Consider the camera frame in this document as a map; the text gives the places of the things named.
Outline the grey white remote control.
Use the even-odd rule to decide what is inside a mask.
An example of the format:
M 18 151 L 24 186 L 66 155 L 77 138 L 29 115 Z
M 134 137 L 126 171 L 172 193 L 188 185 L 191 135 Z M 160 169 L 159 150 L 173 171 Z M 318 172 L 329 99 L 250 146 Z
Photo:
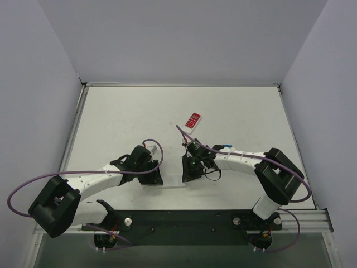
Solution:
M 187 183 L 182 181 L 181 176 L 172 175 L 163 179 L 163 189 L 180 189 L 185 187 L 187 187 Z

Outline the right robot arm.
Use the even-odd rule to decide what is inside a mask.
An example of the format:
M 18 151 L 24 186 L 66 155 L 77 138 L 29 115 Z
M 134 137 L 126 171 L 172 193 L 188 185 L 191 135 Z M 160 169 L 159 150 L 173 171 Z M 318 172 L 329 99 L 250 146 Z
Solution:
M 232 146 L 215 145 L 210 148 L 197 139 L 183 144 L 184 183 L 207 176 L 210 172 L 237 171 L 256 176 L 264 195 L 253 207 L 253 213 L 266 221 L 276 210 L 292 202 L 305 178 L 300 169 L 279 149 L 267 152 L 243 152 Z

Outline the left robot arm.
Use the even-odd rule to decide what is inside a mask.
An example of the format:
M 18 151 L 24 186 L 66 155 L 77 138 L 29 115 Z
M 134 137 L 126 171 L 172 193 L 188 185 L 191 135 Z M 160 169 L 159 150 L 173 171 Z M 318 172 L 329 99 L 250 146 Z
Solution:
M 53 176 L 30 205 L 28 213 L 52 238 L 79 224 L 110 229 L 120 220 L 115 209 L 103 199 L 89 201 L 89 197 L 134 179 L 142 185 L 162 185 L 159 170 L 162 161 L 153 158 L 161 151 L 159 145 L 138 145 L 131 154 L 111 161 L 93 174 L 69 179 Z

